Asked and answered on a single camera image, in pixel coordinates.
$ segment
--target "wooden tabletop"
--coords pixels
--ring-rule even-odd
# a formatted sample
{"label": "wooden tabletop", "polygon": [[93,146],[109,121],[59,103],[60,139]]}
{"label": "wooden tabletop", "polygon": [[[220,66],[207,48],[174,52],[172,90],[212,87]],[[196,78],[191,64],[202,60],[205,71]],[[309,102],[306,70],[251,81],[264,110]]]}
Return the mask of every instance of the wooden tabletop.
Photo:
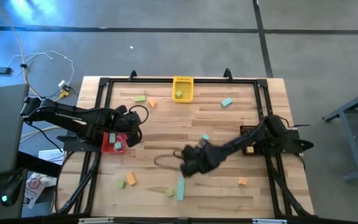
{"label": "wooden tabletop", "polygon": [[[100,77],[84,77],[78,107],[93,108]],[[284,81],[268,79],[273,113],[289,120],[292,116]],[[108,217],[203,217],[203,218],[271,218],[272,199],[265,159],[262,156],[244,157],[241,152],[229,156],[212,172],[185,180],[185,199],[166,197],[165,190],[176,193],[178,172],[154,165],[154,157],[183,149],[185,144],[196,145],[203,134],[213,144],[224,144],[238,137],[240,125],[258,125],[254,89],[249,84],[194,84],[191,103],[175,103],[171,99],[171,83],[115,83],[111,108],[136,105],[135,96],[145,95],[157,102],[149,109],[148,120],[140,126],[143,140],[124,154],[103,154],[99,167],[92,216]],[[103,93],[102,104],[106,97]],[[233,104],[221,108],[220,102],[231,97]],[[136,109],[145,117],[141,108]],[[78,185],[83,152],[76,152],[65,164],[58,185],[58,206],[61,207]],[[302,206],[313,213],[310,193],[303,165],[299,158],[283,154],[287,184]],[[176,158],[160,160],[179,166]],[[125,180],[126,172],[133,172],[137,184],[120,189],[118,179]],[[248,185],[240,187],[240,177]],[[88,187],[83,197],[86,203]],[[280,208],[284,211],[282,194],[278,190]]]}

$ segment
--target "small block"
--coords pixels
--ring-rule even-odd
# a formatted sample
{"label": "small block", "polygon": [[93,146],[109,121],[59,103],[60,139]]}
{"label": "small block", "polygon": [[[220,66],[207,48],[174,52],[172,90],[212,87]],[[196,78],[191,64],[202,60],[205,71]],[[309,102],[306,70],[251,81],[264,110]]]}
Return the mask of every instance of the small block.
{"label": "small block", "polygon": [[177,200],[183,201],[185,197],[185,180],[178,179]]}
{"label": "small block", "polygon": [[208,136],[207,134],[203,134],[203,135],[202,135],[202,138],[203,138],[204,140],[208,140],[208,139],[209,139],[209,136]]}
{"label": "small block", "polygon": [[120,151],[122,149],[122,144],[121,142],[117,142],[114,144],[114,149],[117,151]]}
{"label": "small block", "polygon": [[116,133],[109,134],[109,143],[116,143]]}
{"label": "small block", "polygon": [[168,189],[165,191],[165,196],[172,197],[174,195],[173,189]]}
{"label": "small block", "polygon": [[128,181],[128,184],[131,186],[136,184],[134,173],[132,173],[132,172],[127,173],[127,181]]}
{"label": "small block", "polygon": [[226,107],[226,106],[228,106],[229,104],[231,104],[233,102],[233,100],[231,99],[231,98],[227,98],[227,99],[225,99],[224,101],[222,101],[222,106],[223,107]]}
{"label": "small block", "polygon": [[246,179],[246,178],[243,178],[243,177],[241,177],[240,179],[239,179],[239,185],[247,185],[248,184],[248,179]]}
{"label": "small block", "polygon": [[248,146],[246,149],[247,154],[253,154],[254,153],[254,147]]}
{"label": "small block", "polygon": [[175,95],[177,96],[177,98],[181,98],[181,97],[183,96],[183,93],[182,93],[180,90],[178,90],[178,91],[175,93]]}
{"label": "small block", "polygon": [[143,102],[146,101],[146,96],[136,96],[135,102]]}
{"label": "small block", "polygon": [[119,188],[125,188],[125,182],[123,180],[118,180],[117,181],[117,187]]}
{"label": "small block", "polygon": [[155,107],[155,101],[154,100],[149,100],[149,104],[152,108]]}

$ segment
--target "green block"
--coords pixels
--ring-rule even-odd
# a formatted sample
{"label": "green block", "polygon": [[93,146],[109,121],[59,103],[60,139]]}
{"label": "green block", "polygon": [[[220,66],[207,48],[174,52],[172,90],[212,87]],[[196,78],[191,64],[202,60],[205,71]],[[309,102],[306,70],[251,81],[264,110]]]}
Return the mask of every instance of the green block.
{"label": "green block", "polygon": [[167,197],[171,197],[173,196],[175,193],[173,193],[173,189],[168,189],[165,191],[165,196]]}
{"label": "green block", "polygon": [[146,96],[135,96],[135,102],[143,102],[146,101]]}
{"label": "green block", "polygon": [[125,188],[125,182],[123,180],[117,180],[117,187]]}
{"label": "green block", "polygon": [[183,93],[182,93],[180,90],[178,90],[178,91],[175,93],[175,95],[177,96],[177,98],[181,98],[181,97],[183,96]]}

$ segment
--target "concrete floor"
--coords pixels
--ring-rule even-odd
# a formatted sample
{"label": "concrete floor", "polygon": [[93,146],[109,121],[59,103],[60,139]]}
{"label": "concrete floor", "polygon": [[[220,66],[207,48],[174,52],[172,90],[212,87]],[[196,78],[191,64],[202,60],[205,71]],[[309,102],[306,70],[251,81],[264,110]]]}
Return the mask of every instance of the concrete floor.
{"label": "concrete floor", "polygon": [[[252,0],[12,0],[0,4],[14,25],[75,27],[174,27],[255,29]],[[259,0],[266,29],[358,29],[358,0]],[[0,15],[0,25],[6,25]],[[74,61],[73,87],[85,75],[197,75],[266,77],[258,34],[19,32],[25,54],[56,50]],[[322,115],[358,95],[358,35],[267,35],[273,75],[284,78],[302,138],[315,143],[305,153],[314,211],[324,218],[358,221],[358,180],[340,121]],[[0,66],[19,54],[12,32],[0,31]],[[30,63],[29,81],[41,95],[68,80],[70,64],[41,55]],[[23,83],[0,76],[0,85]],[[76,97],[62,100],[75,104]],[[23,133],[31,131],[24,126]],[[49,136],[64,134],[58,129]],[[37,154],[51,149],[42,136],[21,144]],[[25,211],[24,215],[40,212]]]}

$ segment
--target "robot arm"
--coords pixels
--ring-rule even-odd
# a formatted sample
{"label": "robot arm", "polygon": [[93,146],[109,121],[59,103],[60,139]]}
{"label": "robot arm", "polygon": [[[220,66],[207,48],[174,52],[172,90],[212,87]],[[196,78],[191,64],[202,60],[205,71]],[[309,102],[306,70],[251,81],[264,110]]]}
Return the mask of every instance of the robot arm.
{"label": "robot arm", "polygon": [[101,144],[103,132],[127,134],[129,147],[139,143],[142,137],[139,115],[135,111],[128,111],[123,105],[116,109],[86,110],[48,99],[26,97],[21,116],[26,123],[48,121],[73,131],[87,144]]}

